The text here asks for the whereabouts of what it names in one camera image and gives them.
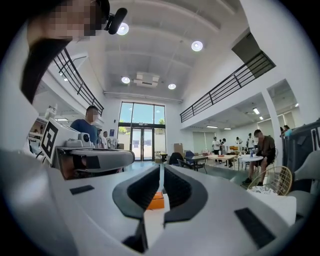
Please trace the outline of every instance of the black sign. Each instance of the black sign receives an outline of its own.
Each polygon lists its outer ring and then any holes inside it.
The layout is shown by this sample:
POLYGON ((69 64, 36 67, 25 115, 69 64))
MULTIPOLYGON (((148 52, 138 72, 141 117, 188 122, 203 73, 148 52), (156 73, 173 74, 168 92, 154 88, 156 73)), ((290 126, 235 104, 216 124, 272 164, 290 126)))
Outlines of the black sign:
POLYGON ((55 127, 51 122, 49 122, 45 128, 41 142, 41 147, 49 159, 51 159, 51 154, 54 149, 57 134, 58 128, 55 127))

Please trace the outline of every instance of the glass door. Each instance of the glass door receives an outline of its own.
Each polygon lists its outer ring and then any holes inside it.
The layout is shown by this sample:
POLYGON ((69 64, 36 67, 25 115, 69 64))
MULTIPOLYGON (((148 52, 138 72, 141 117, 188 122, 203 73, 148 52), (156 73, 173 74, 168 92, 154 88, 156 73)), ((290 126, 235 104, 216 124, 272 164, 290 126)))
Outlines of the glass door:
POLYGON ((131 128, 131 150, 135 161, 144 162, 154 159, 154 133, 152 128, 131 128))

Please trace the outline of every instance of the door frame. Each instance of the door frame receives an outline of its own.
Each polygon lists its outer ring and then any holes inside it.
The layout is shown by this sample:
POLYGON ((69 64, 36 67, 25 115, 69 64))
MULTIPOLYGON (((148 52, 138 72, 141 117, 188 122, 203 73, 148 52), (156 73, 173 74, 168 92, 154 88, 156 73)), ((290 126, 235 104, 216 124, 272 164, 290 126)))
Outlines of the door frame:
POLYGON ((152 162, 155 160, 155 128, 152 127, 131 127, 130 130, 130 150, 132 151, 133 146, 133 132, 135 130, 140 130, 140 160, 134 159, 135 162, 152 162), (151 130, 151 144, 152 144, 152 157, 151 159, 144 159, 144 135, 145 130, 151 130))

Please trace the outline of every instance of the brown shirt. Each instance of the brown shirt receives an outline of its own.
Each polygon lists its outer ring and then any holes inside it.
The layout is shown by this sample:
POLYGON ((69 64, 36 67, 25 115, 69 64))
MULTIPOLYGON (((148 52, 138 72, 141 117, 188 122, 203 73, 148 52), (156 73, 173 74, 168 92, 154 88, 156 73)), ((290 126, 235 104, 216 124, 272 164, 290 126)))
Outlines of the brown shirt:
POLYGON ((271 136, 264 136, 264 140, 258 142, 258 152, 261 151, 259 155, 263 157, 273 156, 275 154, 275 147, 275 140, 271 136))

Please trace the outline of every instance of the recessed light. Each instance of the recessed light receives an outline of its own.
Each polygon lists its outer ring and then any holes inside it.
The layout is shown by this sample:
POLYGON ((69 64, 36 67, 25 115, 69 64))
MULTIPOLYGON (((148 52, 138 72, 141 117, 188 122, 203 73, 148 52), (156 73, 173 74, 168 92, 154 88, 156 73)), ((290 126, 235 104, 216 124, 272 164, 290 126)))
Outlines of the recessed light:
POLYGON ((126 23, 122 22, 117 31, 117 34, 120 36, 124 36, 128 32, 129 32, 129 26, 126 23))
POLYGON ((175 89, 177 86, 174 84, 174 83, 171 83, 171 84, 169 84, 168 85, 168 88, 170 89, 170 90, 173 90, 173 89, 175 89))
POLYGON ((203 47, 204 46, 203 46, 202 42, 200 42, 200 41, 194 41, 191 44, 191 49, 194 50, 195 52, 201 51, 203 47))
POLYGON ((260 114, 260 112, 259 112, 259 110, 258 110, 257 108, 254 108, 254 109, 253 109, 253 112, 256 113, 257 115, 260 114))
POLYGON ((130 79, 129 79, 128 77, 126 77, 126 76, 122 77, 122 78, 121 78, 121 81, 122 81, 122 83, 124 83, 124 84, 129 84, 129 83, 130 83, 130 79))

